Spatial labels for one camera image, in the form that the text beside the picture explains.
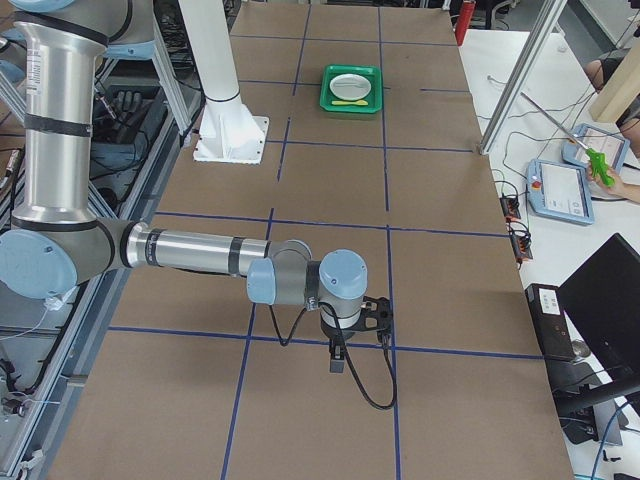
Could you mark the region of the yellow plastic spoon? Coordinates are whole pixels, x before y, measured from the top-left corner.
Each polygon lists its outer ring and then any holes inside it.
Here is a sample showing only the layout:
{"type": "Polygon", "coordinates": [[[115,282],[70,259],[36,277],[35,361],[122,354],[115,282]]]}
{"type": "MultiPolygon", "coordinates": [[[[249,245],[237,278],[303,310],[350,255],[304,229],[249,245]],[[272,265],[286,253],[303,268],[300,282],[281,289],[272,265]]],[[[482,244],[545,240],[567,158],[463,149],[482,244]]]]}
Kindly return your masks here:
{"type": "Polygon", "coordinates": [[[364,99],[359,99],[359,100],[333,100],[331,102],[332,106],[359,106],[359,107],[366,107],[369,105],[368,101],[364,100],[364,99]]]}

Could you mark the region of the black desktop computer box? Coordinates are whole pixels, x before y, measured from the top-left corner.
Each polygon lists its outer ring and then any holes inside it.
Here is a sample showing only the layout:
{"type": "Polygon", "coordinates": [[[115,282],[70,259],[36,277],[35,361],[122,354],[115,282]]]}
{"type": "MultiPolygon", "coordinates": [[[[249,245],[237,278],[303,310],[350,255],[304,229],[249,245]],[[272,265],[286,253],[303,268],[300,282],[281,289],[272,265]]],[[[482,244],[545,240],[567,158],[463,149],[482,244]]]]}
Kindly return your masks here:
{"type": "Polygon", "coordinates": [[[558,288],[531,283],[525,289],[539,348],[545,359],[571,362],[575,358],[558,288]]]}

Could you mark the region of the lower orange black connector box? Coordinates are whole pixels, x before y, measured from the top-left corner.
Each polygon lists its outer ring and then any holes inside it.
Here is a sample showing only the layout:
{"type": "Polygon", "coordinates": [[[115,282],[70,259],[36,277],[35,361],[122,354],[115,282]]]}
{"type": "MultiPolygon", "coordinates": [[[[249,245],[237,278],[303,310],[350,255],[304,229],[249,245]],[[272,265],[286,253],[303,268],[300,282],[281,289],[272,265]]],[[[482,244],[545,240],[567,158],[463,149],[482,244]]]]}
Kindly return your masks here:
{"type": "Polygon", "coordinates": [[[531,235],[522,230],[512,230],[509,233],[512,250],[518,264],[533,259],[531,251],[531,235]]]}

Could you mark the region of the orange black connector box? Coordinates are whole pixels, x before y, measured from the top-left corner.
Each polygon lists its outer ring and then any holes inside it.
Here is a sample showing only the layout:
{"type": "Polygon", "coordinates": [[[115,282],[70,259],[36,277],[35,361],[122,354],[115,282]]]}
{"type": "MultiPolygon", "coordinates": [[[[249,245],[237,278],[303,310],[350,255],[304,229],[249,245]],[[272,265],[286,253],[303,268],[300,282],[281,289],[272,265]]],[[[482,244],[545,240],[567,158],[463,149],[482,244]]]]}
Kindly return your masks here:
{"type": "Polygon", "coordinates": [[[519,200],[517,196],[502,195],[499,198],[503,215],[507,221],[520,220],[519,200]]]}
{"type": "Polygon", "coordinates": [[[509,233],[512,250],[518,264],[533,259],[531,251],[531,235],[522,230],[512,230],[509,233]]]}

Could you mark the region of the black laptop monitor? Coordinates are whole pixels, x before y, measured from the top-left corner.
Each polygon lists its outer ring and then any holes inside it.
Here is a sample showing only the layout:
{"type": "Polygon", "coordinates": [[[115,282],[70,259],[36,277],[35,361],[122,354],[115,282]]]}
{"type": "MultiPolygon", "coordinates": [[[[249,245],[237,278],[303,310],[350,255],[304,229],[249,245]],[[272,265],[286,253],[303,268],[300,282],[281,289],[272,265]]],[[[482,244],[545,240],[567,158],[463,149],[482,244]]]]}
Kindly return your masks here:
{"type": "Polygon", "coordinates": [[[558,290],[561,305],[611,377],[639,372],[639,253],[613,234],[558,290]]]}

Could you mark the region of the white round plate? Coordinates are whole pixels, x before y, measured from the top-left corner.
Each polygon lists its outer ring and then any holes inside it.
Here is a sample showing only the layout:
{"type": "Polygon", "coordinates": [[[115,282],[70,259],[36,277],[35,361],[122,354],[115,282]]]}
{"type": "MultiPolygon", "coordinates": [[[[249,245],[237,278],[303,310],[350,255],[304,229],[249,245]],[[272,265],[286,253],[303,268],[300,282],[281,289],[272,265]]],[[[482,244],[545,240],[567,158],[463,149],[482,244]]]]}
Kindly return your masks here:
{"type": "Polygon", "coordinates": [[[371,89],[371,82],[359,74],[340,74],[329,82],[330,92],[339,100],[344,101],[364,99],[371,92],[371,89]]]}

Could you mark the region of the near teach pendant tablet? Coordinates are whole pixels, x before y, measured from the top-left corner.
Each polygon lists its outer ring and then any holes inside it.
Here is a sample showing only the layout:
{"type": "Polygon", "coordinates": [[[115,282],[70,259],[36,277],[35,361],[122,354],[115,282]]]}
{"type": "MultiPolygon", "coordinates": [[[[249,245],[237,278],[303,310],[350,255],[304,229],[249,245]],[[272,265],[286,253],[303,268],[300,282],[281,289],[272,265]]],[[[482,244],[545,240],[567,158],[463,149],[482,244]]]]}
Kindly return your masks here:
{"type": "Polygon", "coordinates": [[[595,214],[584,168],[532,159],[526,170],[528,201],[539,216],[591,225],[595,214]]]}

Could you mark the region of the teach pendant tablet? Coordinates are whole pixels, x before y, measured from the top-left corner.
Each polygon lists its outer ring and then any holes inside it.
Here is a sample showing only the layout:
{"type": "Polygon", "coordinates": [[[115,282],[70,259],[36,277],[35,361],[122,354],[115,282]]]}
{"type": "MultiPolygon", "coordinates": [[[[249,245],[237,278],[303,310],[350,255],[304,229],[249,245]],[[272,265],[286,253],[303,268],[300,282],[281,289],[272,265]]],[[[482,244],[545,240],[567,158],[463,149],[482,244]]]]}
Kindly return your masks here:
{"type": "MultiPolygon", "coordinates": [[[[586,123],[577,125],[573,133],[588,147],[603,153],[606,163],[616,172],[620,172],[629,151],[629,140],[621,134],[613,134],[586,123]]],[[[587,167],[589,163],[585,150],[569,141],[562,147],[562,159],[569,164],[582,167],[587,167]]]]}
{"type": "Polygon", "coordinates": [[[532,159],[526,170],[528,201],[539,216],[591,225],[595,214],[584,168],[532,159]]]}

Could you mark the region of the green plastic tray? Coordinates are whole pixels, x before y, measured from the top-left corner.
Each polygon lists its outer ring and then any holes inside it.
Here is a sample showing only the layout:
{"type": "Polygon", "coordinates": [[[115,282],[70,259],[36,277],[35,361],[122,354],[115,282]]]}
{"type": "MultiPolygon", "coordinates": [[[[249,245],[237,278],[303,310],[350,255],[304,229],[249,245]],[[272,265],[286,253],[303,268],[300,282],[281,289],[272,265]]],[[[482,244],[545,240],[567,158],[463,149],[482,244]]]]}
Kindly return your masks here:
{"type": "Polygon", "coordinates": [[[348,64],[330,64],[324,69],[320,90],[319,105],[327,112],[372,115],[378,113],[384,104],[384,92],[381,70],[376,66],[360,66],[348,64]],[[359,106],[332,106],[333,100],[339,100],[329,90],[329,82],[340,74],[359,74],[371,82],[371,92],[364,98],[369,105],[359,106]]]}

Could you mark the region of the far teach pendant tablet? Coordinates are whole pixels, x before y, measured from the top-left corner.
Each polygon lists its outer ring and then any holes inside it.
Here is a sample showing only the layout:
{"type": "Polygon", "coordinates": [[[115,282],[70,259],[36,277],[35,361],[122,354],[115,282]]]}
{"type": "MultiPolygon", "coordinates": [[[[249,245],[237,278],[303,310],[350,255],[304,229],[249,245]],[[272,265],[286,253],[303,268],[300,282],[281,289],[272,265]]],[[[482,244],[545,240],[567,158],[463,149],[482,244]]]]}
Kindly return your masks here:
{"type": "MultiPolygon", "coordinates": [[[[603,153],[606,163],[616,172],[620,172],[629,151],[629,140],[621,134],[613,134],[586,123],[577,125],[573,133],[588,147],[603,153]]],[[[562,159],[569,164],[582,167],[587,167],[589,163],[585,150],[569,141],[562,147],[562,159]]]]}

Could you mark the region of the red cylinder bottle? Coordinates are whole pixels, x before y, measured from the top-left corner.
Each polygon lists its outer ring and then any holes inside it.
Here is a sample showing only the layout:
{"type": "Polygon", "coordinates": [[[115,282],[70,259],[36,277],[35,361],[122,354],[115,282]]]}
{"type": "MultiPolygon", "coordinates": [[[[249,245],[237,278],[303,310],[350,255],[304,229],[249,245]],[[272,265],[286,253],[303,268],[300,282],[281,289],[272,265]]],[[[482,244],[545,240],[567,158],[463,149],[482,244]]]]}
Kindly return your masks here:
{"type": "Polygon", "coordinates": [[[461,2],[454,30],[455,39],[458,46],[461,46],[464,43],[466,32],[469,29],[475,6],[476,2],[474,0],[463,0],[461,2]]]}

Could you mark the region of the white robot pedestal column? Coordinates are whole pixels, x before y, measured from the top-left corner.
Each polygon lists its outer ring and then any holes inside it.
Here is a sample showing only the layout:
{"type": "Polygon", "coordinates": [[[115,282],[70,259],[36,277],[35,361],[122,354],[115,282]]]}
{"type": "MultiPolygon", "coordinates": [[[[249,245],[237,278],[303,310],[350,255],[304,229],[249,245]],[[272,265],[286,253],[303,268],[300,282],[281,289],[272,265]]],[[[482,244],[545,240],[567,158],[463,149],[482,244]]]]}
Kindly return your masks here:
{"type": "Polygon", "coordinates": [[[194,159],[257,165],[269,119],[254,116],[242,100],[223,3],[179,5],[206,100],[194,159]]]}

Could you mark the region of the aluminium side rail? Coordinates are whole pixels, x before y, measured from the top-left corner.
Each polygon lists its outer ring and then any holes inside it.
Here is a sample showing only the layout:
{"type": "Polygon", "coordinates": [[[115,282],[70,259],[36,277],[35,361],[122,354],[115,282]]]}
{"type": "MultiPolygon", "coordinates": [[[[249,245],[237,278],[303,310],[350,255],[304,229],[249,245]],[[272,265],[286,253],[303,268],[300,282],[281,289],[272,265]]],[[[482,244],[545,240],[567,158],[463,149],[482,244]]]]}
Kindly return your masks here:
{"type": "MultiPolygon", "coordinates": [[[[95,186],[90,209],[101,216],[150,221],[181,151],[173,118],[163,122],[142,166],[113,176],[127,198],[112,210],[95,186]]],[[[62,443],[129,273],[98,276],[57,310],[1,290],[1,356],[12,362],[23,415],[1,409],[1,476],[42,479],[62,443]]]]}

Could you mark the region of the green handled grabber tool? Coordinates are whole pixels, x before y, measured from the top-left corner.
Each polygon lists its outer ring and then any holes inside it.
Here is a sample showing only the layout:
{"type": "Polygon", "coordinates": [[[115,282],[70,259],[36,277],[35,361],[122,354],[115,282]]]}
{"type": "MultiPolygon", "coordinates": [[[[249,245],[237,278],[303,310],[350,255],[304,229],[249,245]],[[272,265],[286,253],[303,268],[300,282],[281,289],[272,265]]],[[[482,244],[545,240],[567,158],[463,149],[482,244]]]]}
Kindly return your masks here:
{"type": "Polygon", "coordinates": [[[588,146],[584,141],[582,141],[578,136],[568,130],[562,123],[558,122],[554,117],[552,117],[547,111],[545,111],[540,105],[538,105],[532,98],[530,98],[526,93],[521,92],[520,95],[530,103],[536,110],[538,110],[546,119],[552,122],[559,130],[561,130],[569,139],[570,142],[575,143],[579,147],[581,147],[586,155],[589,158],[591,172],[596,177],[599,177],[602,183],[606,187],[612,187],[615,184],[615,180],[608,174],[609,166],[606,163],[605,154],[599,151],[596,151],[592,147],[588,146]]]}

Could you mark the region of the aluminium frame post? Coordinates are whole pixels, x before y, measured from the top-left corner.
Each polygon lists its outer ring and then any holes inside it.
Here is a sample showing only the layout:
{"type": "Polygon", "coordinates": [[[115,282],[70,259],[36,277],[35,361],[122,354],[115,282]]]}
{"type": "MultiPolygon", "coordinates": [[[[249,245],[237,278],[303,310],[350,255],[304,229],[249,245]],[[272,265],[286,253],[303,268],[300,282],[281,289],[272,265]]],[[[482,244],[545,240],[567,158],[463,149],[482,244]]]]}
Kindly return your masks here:
{"type": "Polygon", "coordinates": [[[516,101],[516,97],[521,93],[566,4],[567,0],[546,0],[543,2],[538,17],[529,32],[482,140],[478,145],[481,155],[488,155],[493,148],[516,101]]]}

